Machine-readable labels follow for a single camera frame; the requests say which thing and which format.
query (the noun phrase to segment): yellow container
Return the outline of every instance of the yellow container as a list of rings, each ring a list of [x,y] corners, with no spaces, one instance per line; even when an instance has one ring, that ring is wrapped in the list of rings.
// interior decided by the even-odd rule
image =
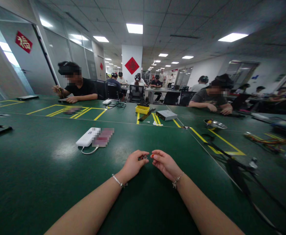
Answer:
[[[141,114],[148,114],[149,112],[149,107],[145,107],[145,106],[136,106],[135,108],[135,112],[137,113],[141,113]]]

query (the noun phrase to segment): silver bracelet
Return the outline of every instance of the silver bracelet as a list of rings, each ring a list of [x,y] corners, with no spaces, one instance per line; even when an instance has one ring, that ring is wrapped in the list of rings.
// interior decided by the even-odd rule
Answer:
[[[176,180],[174,182],[172,182],[173,188],[176,189],[176,183],[180,180],[180,178],[182,177],[183,174],[184,174],[184,172],[178,178],[176,178]]]
[[[113,176],[113,178],[118,182],[118,184],[120,185],[120,187],[125,188],[126,186],[128,186],[128,183],[126,183],[126,184],[120,183],[119,180],[114,176],[114,174],[112,174],[112,176]]]

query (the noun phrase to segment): white pillar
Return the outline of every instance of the white pillar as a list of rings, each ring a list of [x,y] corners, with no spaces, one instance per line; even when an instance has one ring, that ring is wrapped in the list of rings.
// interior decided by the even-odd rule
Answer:
[[[134,77],[137,73],[142,72],[142,56],[142,46],[122,45],[122,73],[123,77],[128,81],[129,84],[134,82]],[[138,68],[131,74],[130,71],[126,68],[126,64],[132,57],[138,64]]]

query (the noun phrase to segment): red diamond sign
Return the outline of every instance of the red diamond sign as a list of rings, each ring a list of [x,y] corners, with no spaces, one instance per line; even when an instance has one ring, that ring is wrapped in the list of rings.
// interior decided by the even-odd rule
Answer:
[[[16,35],[16,43],[19,45],[19,47],[21,47],[27,53],[30,54],[33,43],[19,31],[17,32],[17,35]]]
[[[139,65],[132,57],[125,65],[125,67],[129,70],[130,74],[134,74],[134,72],[139,68]]]

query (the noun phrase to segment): green table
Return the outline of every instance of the green table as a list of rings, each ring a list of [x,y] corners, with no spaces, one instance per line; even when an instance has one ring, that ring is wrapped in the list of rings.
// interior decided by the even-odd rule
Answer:
[[[199,136],[210,132],[204,128],[203,119],[215,118],[215,114],[186,107],[152,105],[157,110],[170,109],[179,117],[175,121],[160,120],[163,126],[155,126],[153,122],[158,120],[153,115],[137,124],[133,103],[127,103],[125,109],[105,110],[102,101],[79,102],[74,105],[83,106],[84,112],[74,116],[60,112],[63,106],[56,100],[40,96],[26,102],[0,103],[0,113],[10,115],[0,118],[0,125],[13,127],[13,131],[0,134],[0,234],[44,233],[75,203],[118,172],[128,155],[137,149],[149,152],[161,149],[169,153],[246,234],[275,234],[257,216],[224,171],[223,164],[220,166],[210,156],[217,154],[203,147]],[[229,129],[218,135],[243,154],[236,156],[242,163],[248,163],[253,156],[259,158],[260,180],[286,205],[286,161],[264,153],[242,137],[246,131],[242,124],[246,121],[255,125],[254,132],[258,134],[260,127],[266,132],[270,128],[250,118],[220,117],[220,121]],[[191,126],[198,134],[179,128],[182,125]],[[107,147],[84,155],[75,142],[90,127],[115,128],[115,133]],[[225,151],[236,151],[219,137],[215,143]],[[273,224],[286,231],[286,215],[266,200],[266,195],[253,181],[248,178],[247,181],[255,195],[255,204]],[[99,233],[199,234],[171,182],[151,163],[120,194]]]

